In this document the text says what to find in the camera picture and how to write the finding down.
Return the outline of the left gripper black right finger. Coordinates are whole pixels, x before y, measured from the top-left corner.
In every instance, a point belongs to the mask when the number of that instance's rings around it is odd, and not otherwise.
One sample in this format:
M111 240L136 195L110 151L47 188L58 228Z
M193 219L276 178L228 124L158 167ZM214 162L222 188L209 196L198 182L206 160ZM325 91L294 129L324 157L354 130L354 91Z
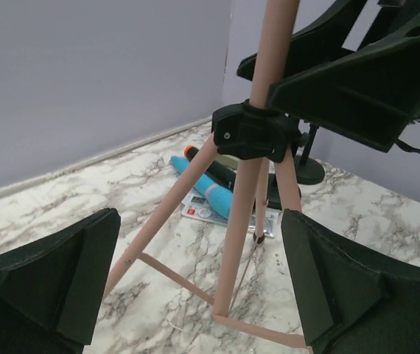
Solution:
M420 353L420 267L295 210L281 222L307 346L314 353Z

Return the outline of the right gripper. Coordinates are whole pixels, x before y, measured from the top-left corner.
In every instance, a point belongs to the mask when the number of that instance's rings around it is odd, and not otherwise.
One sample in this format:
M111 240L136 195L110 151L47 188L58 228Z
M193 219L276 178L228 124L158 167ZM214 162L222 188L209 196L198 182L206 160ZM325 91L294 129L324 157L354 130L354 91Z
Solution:
M420 21L353 54L270 87L267 102L329 131L387 152L407 125L420 124Z

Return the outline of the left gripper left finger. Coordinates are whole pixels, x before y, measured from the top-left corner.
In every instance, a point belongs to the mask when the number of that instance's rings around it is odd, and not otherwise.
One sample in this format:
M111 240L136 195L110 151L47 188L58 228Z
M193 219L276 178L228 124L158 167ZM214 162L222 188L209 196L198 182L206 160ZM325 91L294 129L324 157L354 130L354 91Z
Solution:
M121 218L101 209L0 254L0 353L82 353L92 342Z

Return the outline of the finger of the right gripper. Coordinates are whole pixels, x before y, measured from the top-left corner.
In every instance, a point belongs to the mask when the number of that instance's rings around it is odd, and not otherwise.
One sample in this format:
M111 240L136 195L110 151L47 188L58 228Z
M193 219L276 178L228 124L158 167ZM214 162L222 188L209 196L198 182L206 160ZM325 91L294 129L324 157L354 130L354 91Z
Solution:
M343 63L368 60L369 52L354 52L342 47L364 6L364 1L335 1L311 24L294 33L284 71L275 81L337 60Z

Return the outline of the pink music stand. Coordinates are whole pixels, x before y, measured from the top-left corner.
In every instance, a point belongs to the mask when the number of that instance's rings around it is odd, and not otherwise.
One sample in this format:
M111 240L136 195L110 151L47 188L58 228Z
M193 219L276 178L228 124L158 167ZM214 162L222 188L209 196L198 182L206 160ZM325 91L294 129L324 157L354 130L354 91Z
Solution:
M249 103L255 108L265 107L270 85L282 78L298 6L298 1L268 1L266 4L249 99ZM216 155L217 146L214 143L214 138L210 136L190 166L181 174L133 239L133 242L117 260L108 275L104 294L108 295L132 264L136 260L141 260L211 304L212 318L216 323L287 347L305 350L308 346L302 335L270 330L231 319L228 316L231 302L237 295L234 286L251 212L256 211L256 220L259 223L263 222L265 216L263 198L267 188L268 160L266 158L240 160L239 162L215 296L209 295L144 252L196 181L214 161Z

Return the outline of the black microphone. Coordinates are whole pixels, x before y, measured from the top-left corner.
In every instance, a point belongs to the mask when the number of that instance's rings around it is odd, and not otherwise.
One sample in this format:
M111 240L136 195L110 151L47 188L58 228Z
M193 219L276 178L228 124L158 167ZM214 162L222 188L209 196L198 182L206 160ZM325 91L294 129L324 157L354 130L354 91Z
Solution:
M198 152L198 148L189 145L184 149L183 154L188 161L191 161ZM230 190L231 192L234 191L234 183L237 174L233 170L224 166L223 164L217 161L213 161L206 170L206 175L221 187L224 187L227 190Z

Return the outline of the blue toy microphone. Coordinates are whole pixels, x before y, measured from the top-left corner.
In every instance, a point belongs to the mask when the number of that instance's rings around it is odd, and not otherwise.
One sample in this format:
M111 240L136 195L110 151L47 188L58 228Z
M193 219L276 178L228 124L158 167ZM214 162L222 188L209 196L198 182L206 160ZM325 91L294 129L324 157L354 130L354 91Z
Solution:
M209 207L194 207L194 212L188 213L188 215L199 215L202 218L210 218L212 215L216 215L222 221L228 220L233 198L233 193L230 190L221 187L206 174L203 174L197 180L194 189L202 196Z

